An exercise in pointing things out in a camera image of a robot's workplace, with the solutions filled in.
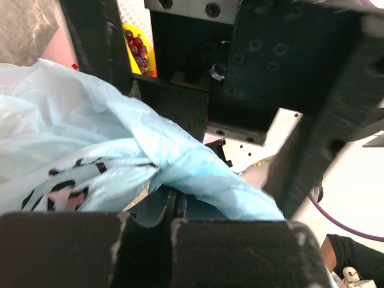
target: yellow packaging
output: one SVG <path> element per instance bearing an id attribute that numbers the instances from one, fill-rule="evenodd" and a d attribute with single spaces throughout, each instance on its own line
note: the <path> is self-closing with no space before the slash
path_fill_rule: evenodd
<path id="1" fill-rule="evenodd" d="M 154 49 L 151 49 L 151 50 L 149 49 L 149 47 L 150 47 L 149 41 L 148 41 L 146 35 L 143 33 L 143 31 L 140 28 L 129 25 L 129 24 L 123 24 L 123 29 L 132 31 L 132 33 L 135 37 L 137 37 L 140 34 L 140 38 L 143 40 L 143 44 L 147 47 L 147 50 L 148 50 L 147 58 L 149 60 L 149 66 L 147 67 L 147 70 L 150 71 L 151 74 L 156 75 L 157 71 L 156 71 L 155 51 L 154 51 Z M 125 39 L 125 45 L 127 46 L 127 52 L 128 52 L 128 57 L 130 59 L 132 72 L 136 73 L 136 74 L 141 74 L 140 68 L 139 68 L 139 66 L 137 66 L 137 63 L 134 60 L 134 57 L 131 53 L 127 39 Z"/>

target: gray marble surface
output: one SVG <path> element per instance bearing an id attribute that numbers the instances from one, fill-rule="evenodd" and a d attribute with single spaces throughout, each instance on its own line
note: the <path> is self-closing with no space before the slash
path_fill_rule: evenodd
<path id="1" fill-rule="evenodd" d="M 58 26 L 56 0 L 0 0 L 0 62 L 32 65 Z"/>

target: plastic bag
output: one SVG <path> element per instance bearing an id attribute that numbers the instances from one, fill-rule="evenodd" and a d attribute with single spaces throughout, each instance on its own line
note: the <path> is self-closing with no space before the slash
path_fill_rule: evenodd
<path id="1" fill-rule="evenodd" d="M 0 76 L 0 213 L 121 211 L 150 183 L 149 192 L 166 184 L 231 219 L 284 220 L 270 196 L 112 85 L 45 60 L 3 65 Z"/>

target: person's arm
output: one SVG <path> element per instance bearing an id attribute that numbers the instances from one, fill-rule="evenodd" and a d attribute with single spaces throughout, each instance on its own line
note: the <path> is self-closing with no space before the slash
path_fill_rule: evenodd
<path id="1" fill-rule="evenodd" d="M 357 243 L 349 237 L 328 234 L 321 246 L 326 267 L 343 277 L 345 267 L 353 267 L 363 279 L 384 286 L 384 254 Z"/>
<path id="2" fill-rule="evenodd" d="M 337 260 L 334 248 L 332 247 L 328 236 L 325 238 L 320 250 L 324 258 L 325 266 L 332 272 L 336 268 Z"/>

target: black metal frame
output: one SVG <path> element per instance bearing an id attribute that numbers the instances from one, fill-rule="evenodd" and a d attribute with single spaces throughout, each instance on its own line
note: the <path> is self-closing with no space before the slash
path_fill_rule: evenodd
<path id="1" fill-rule="evenodd" d="M 115 0 L 61 5 L 80 70 L 125 95 L 136 79 L 144 102 L 199 140 L 262 144 L 279 107 L 303 113 L 264 186 L 286 218 L 383 98 L 382 12 L 349 1 L 243 0 L 234 25 L 152 11 L 157 79 L 132 75 Z M 218 83 L 206 71 L 220 61 Z"/>
<path id="2" fill-rule="evenodd" d="M 148 199 L 135 214 L 3 215 L 3 287 L 331 287 L 303 224 L 187 221 L 167 190 Z"/>

